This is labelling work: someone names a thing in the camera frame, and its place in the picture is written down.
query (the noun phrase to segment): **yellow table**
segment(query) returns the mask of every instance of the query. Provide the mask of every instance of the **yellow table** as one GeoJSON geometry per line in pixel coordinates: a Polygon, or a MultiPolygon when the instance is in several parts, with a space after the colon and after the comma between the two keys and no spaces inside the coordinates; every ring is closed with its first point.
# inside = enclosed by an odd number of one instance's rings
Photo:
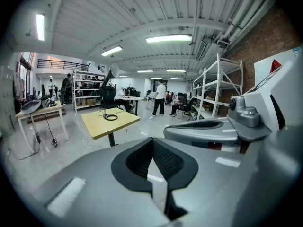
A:
{"type": "Polygon", "coordinates": [[[85,113],[82,114],[81,117],[91,138],[96,140],[108,135],[110,146],[115,145],[113,134],[115,131],[118,131],[140,120],[140,117],[119,108],[110,108],[106,110],[107,114],[116,114],[118,116],[118,118],[113,121],[104,119],[102,113],[104,113],[104,110],[85,113]]]}
{"type": "Polygon", "coordinates": [[[37,109],[36,111],[34,111],[33,113],[31,114],[24,114],[22,111],[19,112],[18,114],[16,114],[16,118],[18,119],[18,122],[19,122],[19,126],[20,126],[20,129],[21,129],[21,132],[23,134],[23,137],[27,143],[27,145],[30,147],[30,150],[31,152],[34,152],[34,149],[32,148],[32,146],[30,145],[29,143],[29,140],[24,132],[24,129],[23,129],[23,126],[22,126],[22,122],[21,122],[21,119],[25,119],[25,118],[31,118],[32,119],[32,123],[33,123],[33,127],[35,129],[35,131],[37,132],[37,129],[36,129],[36,126],[35,126],[35,122],[34,122],[34,118],[33,116],[37,116],[37,115],[41,115],[41,114],[44,114],[45,113],[52,113],[52,112],[56,112],[58,111],[59,112],[59,115],[60,115],[60,119],[61,119],[61,124],[62,124],[62,127],[63,127],[63,131],[64,131],[64,134],[65,134],[65,137],[67,140],[69,140],[68,138],[68,135],[67,135],[67,132],[66,132],[66,129],[65,129],[65,125],[64,125],[64,121],[63,121],[63,117],[62,117],[62,106],[61,106],[61,102],[58,100],[58,101],[55,101],[55,104],[56,106],[54,107],[47,107],[45,108],[45,111],[44,111],[44,108],[39,108],[37,109]]]}

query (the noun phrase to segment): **ceiling light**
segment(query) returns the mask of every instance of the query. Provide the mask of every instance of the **ceiling light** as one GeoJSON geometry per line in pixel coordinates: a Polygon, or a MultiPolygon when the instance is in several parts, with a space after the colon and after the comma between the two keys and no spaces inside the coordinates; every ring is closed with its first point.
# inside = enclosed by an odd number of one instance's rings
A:
{"type": "Polygon", "coordinates": [[[165,42],[165,41],[191,41],[192,35],[163,35],[146,38],[147,43],[165,42]]]}
{"type": "Polygon", "coordinates": [[[139,70],[137,72],[141,73],[141,72],[153,72],[153,71],[152,70],[139,70]]]}
{"type": "Polygon", "coordinates": [[[121,51],[121,50],[122,50],[122,47],[121,46],[117,46],[116,48],[111,49],[109,51],[106,51],[106,52],[102,53],[101,55],[107,56],[107,55],[111,55],[111,54],[113,54],[113,53],[115,53],[117,51],[121,51]]]}
{"type": "Polygon", "coordinates": [[[166,71],[185,72],[185,70],[166,70],[166,71]]]}
{"type": "Polygon", "coordinates": [[[44,15],[36,15],[38,40],[44,40],[44,15]]]}

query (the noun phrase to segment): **gray floor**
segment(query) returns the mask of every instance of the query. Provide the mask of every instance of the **gray floor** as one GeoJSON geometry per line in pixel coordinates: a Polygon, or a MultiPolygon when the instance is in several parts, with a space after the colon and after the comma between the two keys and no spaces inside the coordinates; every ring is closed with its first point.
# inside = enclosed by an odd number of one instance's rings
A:
{"type": "MultiPolygon", "coordinates": [[[[141,118],[140,121],[128,126],[127,131],[124,128],[114,133],[116,143],[123,144],[125,141],[146,137],[164,138],[163,130],[167,125],[184,122],[184,120],[178,119],[178,117],[169,116],[171,106],[168,105],[165,106],[163,116],[159,115],[158,112],[155,117],[151,118],[153,107],[149,103],[150,106],[147,109],[146,103],[146,101],[139,101],[138,116],[141,118]]],[[[110,147],[107,136],[98,140],[91,140],[81,118],[81,114],[98,111],[98,107],[79,110],[77,114],[73,110],[72,105],[66,105],[64,108],[66,109],[66,115],[63,116],[63,119],[70,140],[66,140],[59,117],[48,120],[53,136],[58,140],[57,148],[51,145],[52,136],[45,120],[36,123],[41,138],[41,149],[36,155],[24,160],[16,159],[16,157],[23,158],[31,154],[24,144],[24,138],[18,125],[16,125],[16,132],[4,138],[2,142],[2,163],[5,165],[10,179],[14,184],[29,193],[33,192],[50,176],[81,156],[92,151],[110,147]]],[[[23,121],[23,127],[31,144],[35,145],[37,151],[39,144],[34,138],[32,124],[26,124],[23,121]]],[[[154,191],[158,196],[163,195],[164,197],[166,182],[163,181],[163,177],[154,162],[150,164],[149,175],[151,176],[149,180],[154,185],[154,191]]],[[[157,204],[162,209],[163,201],[159,201],[157,204]]]]}

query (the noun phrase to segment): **lamp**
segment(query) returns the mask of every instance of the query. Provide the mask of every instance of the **lamp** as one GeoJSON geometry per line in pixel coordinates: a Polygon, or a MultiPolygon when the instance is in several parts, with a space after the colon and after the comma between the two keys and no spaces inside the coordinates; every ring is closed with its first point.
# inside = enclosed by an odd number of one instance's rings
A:
{"type": "MultiPolygon", "coordinates": [[[[105,80],[103,81],[101,88],[104,90],[104,104],[106,104],[106,84],[111,78],[117,78],[119,76],[120,68],[118,65],[114,64],[111,66],[108,75],[106,76],[105,80]]],[[[104,107],[104,114],[103,118],[106,120],[116,120],[118,118],[117,115],[115,114],[109,114],[105,112],[105,107],[104,107]]]]}

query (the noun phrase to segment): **metal shelving unit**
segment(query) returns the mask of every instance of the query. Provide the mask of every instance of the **metal shelving unit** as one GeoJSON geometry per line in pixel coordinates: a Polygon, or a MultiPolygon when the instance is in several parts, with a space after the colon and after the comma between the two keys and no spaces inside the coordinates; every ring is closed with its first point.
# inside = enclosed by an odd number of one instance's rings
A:
{"type": "Polygon", "coordinates": [[[82,109],[82,108],[87,108],[87,107],[94,107],[97,105],[100,105],[101,103],[97,102],[96,104],[90,106],[90,105],[76,105],[76,99],[79,98],[97,98],[100,97],[100,95],[98,96],[76,96],[76,91],[97,91],[99,90],[98,88],[87,88],[87,89],[77,89],[76,87],[76,83],[77,82],[92,82],[92,83],[96,83],[96,81],[92,81],[92,80],[84,80],[84,76],[85,75],[90,75],[90,76],[99,76],[99,77],[105,77],[105,75],[102,74],[96,74],[96,73],[89,73],[87,71],[80,71],[80,70],[74,70],[72,73],[72,78],[73,78],[73,84],[72,84],[72,104],[74,105],[74,109],[77,112],[77,109],[82,109]]]}
{"type": "Polygon", "coordinates": [[[199,75],[198,78],[196,78],[193,82],[193,91],[192,95],[194,95],[194,90],[202,90],[201,97],[193,96],[194,98],[201,100],[200,107],[194,108],[198,111],[198,117],[199,119],[200,115],[203,118],[214,118],[218,111],[218,105],[226,106],[228,107],[229,104],[227,103],[221,103],[218,101],[219,95],[221,94],[221,90],[224,89],[235,89],[239,95],[242,95],[242,88],[243,88],[243,66],[242,66],[242,60],[239,62],[232,61],[226,58],[221,58],[219,53],[217,54],[217,60],[210,65],[208,68],[204,68],[203,73],[199,75]],[[234,84],[231,79],[228,77],[228,74],[231,74],[233,72],[239,71],[240,72],[240,85],[234,84]],[[194,87],[195,82],[199,79],[203,78],[202,86],[194,87]],[[215,90],[215,98],[214,100],[204,99],[204,93],[206,91],[215,90]],[[202,104],[203,102],[208,102],[214,105],[213,111],[206,111],[202,104]]]}

